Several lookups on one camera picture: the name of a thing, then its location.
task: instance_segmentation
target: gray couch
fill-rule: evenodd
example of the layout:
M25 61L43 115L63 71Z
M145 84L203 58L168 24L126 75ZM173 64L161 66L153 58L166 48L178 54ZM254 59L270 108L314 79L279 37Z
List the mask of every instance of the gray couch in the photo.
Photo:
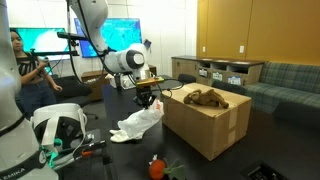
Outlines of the gray couch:
M320 66L267 62L259 83L247 85L252 107L272 113L280 102L320 108Z

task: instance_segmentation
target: white robot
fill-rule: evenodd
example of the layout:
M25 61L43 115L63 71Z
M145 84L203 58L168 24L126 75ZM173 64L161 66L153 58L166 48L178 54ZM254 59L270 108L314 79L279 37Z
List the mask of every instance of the white robot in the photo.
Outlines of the white robot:
M108 52L100 27L108 16L105 0L70 0L67 2L79 18L83 31L110 73L132 72L137 82L137 99L147 108L152 104L146 48L133 44L127 50ZM34 134L15 103L20 90L9 33L7 6L0 0L0 180L57 180L58 175L46 163L46 157Z

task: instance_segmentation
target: plush toy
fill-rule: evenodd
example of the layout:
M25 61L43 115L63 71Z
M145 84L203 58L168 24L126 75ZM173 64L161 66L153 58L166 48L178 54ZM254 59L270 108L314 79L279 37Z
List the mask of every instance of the plush toy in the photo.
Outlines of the plush toy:
M229 107L229 104L223 99L223 97L213 89L210 89L205 93L202 93L200 89L197 89L184 97L183 102L185 104L194 102L196 104L214 107L218 107L219 104L221 104L225 109Z
M149 175L152 180L162 180L167 175L170 180L185 180L185 167L181 165L179 160L175 160L169 165L166 158L157 159L157 155L153 156L152 162L149 163Z

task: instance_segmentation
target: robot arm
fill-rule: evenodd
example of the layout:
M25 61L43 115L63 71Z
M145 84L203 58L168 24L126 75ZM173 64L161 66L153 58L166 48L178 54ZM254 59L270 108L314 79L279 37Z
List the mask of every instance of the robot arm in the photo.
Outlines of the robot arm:
M146 47L143 44L132 44L123 51L109 51L100 32L101 26L108 17L106 0L70 0L67 5L78 17L83 32L100 57L104 69L111 74L131 72L137 86L137 96L134 101L138 105L148 108L155 99L151 93L150 85L157 84L161 80L150 78Z

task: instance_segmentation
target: wall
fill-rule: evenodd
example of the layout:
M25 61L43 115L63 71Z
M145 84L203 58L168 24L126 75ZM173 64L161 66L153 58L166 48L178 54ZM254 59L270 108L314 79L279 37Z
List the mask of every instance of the wall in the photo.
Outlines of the wall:
M199 0L198 8L199 56L320 65L320 1Z
M142 39L152 42L149 64L158 74L172 74L171 57L196 54L197 0L108 0L109 17L140 18ZM7 0L11 27L64 27L68 30L65 0ZM76 33L71 10L70 32ZM80 77L85 71L100 70L97 58L74 57ZM72 75L70 60L54 68L61 76Z

